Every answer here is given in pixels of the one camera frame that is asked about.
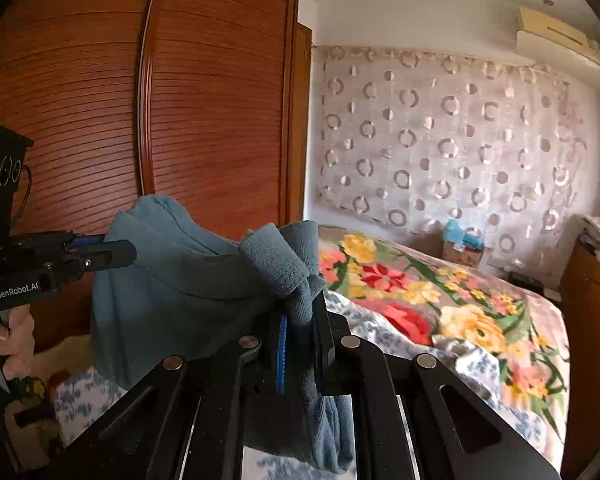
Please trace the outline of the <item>person's left hand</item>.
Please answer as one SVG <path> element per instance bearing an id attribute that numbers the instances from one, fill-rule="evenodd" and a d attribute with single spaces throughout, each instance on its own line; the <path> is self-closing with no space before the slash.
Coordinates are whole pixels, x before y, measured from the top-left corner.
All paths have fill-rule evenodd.
<path id="1" fill-rule="evenodd" d="M 34 357 L 34 319 L 24 304 L 9 311 L 8 325 L 0 323 L 0 356 L 6 361 L 2 371 L 6 380 L 30 375 Z"/>

